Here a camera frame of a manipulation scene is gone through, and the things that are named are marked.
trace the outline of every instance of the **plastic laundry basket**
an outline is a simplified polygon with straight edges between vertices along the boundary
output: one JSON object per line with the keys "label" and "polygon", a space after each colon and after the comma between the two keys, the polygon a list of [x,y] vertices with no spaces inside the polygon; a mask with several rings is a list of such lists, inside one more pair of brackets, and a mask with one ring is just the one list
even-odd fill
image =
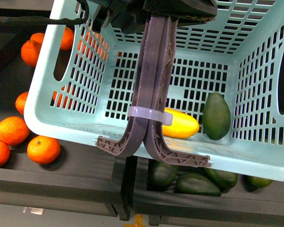
{"label": "plastic laundry basket", "polygon": [[[200,132],[165,138],[171,149],[209,155],[211,168],[284,181],[284,113],[278,82],[284,54],[284,0],[216,0],[206,25],[178,28],[167,106],[194,116]],[[97,5],[89,2],[90,18]],[[76,18],[76,1],[56,0],[51,18]],[[108,26],[96,36],[75,26],[61,81],[53,76],[65,26],[50,25],[27,98],[25,120],[37,134],[94,146],[98,136],[119,139],[127,124],[142,34]],[[232,127],[210,140],[202,111],[210,92],[224,95]],[[143,144],[137,156],[150,157]]]}

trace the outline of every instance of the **black cable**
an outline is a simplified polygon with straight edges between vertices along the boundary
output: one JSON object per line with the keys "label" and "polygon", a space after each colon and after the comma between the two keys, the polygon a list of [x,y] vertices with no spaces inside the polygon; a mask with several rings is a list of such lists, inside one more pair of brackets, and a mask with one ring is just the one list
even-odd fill
{"label": "black cable", "polygon": [[38,26],[38,25],[80,25],[84,24],[89,17],[89,5],[86,0],[76,0],[85,11],[84,18],[76,19],[50,19],[46,17],[0,17],[0,26]]}

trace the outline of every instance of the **white cable tie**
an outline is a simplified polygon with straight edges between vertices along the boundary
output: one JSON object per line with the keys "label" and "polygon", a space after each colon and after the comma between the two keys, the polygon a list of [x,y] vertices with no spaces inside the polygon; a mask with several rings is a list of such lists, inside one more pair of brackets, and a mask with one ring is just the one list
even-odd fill
{"label": "white cable tie", "polygon": [[173,115],[168,112],[160,112],[140,106],[130,106],[128,110],[129,117],[141,117],[157,122],[162,122],[163,125],[171,126]]}

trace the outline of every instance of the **yellow object on floor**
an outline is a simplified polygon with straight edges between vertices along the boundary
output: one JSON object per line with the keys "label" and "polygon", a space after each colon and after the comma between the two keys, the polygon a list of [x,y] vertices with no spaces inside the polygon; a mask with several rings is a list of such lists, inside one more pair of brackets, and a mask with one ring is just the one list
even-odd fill
{"label": "yellow object on floor", "polygon": [[134,224],[125,224],[124,227],[146,227],[143,225],[143,215],[136,214]]}

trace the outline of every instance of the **black shelf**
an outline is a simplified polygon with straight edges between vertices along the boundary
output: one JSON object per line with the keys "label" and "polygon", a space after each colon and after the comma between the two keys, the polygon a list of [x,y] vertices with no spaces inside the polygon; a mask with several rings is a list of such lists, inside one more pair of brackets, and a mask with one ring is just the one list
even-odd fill
{"label": "black shelf", "polygon": [[136,213],[150,215],[150,225],[171,224],[173,217],[173,223],[176,218],[193,218],[284,227],[284,182],[250,191],[239,175],[237,185],[221,197],[174,193],[174,185],[158,192],[148,190],[148,166],[148,159],[138,158],[133,207]]}

